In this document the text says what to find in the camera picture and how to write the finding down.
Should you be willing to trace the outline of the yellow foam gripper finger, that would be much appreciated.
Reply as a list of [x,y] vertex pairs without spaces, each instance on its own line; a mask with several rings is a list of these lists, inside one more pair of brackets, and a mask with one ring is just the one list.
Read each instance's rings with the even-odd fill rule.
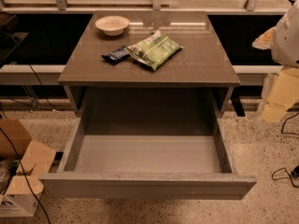
[[286,68],[278,74],[268,75],[264,80],[262,100],[257,111],[259,126],[270,128],[277,125],[298,101],[298,68]]

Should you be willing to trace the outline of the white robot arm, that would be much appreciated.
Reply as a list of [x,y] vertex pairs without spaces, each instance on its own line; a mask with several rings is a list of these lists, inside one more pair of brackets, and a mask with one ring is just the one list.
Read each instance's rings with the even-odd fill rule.
[[256,38],[252,46],[270,49],[272,60],[282,66],[280,72],[264,81],[259,104],[258,122],[271,127],[299,100],[299,1],[292,4],[276,26]]

